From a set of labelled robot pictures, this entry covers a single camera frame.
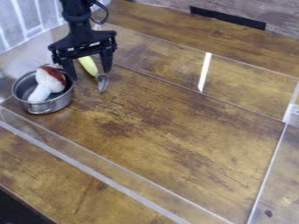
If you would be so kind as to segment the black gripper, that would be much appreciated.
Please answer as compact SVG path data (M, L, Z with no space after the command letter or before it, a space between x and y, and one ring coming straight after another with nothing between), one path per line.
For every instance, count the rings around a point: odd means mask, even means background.
M91 31L87 35L69 33L48 46L52 61L59 63L73 81L77 80L72 59L99 54L105 73L111 71L113 52L117 49L115 31Z

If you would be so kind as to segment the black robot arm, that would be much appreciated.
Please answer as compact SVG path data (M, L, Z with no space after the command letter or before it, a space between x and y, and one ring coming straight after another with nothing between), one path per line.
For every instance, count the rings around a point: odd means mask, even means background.
M113 52L117 49L115 31L95 31L89 21L103 25L108 21L108 8L97 0L60 0L61 15L69 25L68 35L52 43L48 49L52 62L61 65L64 72L75 81L77 79L73 60L99 54L101 67L105 73L111 71ZM91 6L96 5L104 10L105 16L96 21L91 15Z

